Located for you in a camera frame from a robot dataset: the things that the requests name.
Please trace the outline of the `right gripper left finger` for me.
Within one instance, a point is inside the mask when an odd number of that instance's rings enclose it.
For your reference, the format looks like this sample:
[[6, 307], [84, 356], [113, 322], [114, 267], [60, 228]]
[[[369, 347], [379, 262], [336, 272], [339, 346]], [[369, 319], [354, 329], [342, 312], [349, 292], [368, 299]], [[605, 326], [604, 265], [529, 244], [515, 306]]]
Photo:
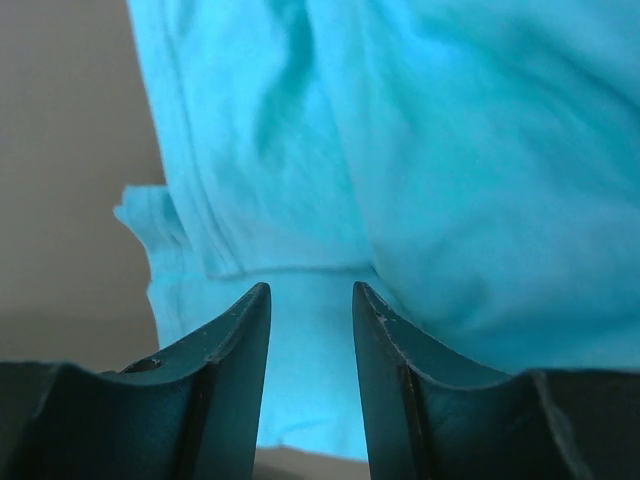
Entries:
[[1, 365], [5, 479], [248, 479], [271, 324], [259, 283], [120, 372]]

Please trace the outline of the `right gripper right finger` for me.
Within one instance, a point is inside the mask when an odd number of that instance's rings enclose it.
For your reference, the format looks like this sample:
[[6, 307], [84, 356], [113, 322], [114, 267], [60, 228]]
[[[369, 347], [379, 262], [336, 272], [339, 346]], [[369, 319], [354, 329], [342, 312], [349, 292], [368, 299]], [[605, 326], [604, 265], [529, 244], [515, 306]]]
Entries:
[[353, 335], [374, 479], [635, 479], [634, 370], [480, 365], [353, 287]]

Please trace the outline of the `cyan t shirt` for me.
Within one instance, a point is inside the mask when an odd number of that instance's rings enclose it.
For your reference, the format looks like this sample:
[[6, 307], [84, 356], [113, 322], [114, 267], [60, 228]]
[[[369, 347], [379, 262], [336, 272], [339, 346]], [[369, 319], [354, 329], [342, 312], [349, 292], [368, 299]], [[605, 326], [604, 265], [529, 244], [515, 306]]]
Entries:
[[257, 443], [367, 457], [352, 286], [506, 372], [639, 363], [635, 1], [132, 1], [168, 346], [258, 282]]

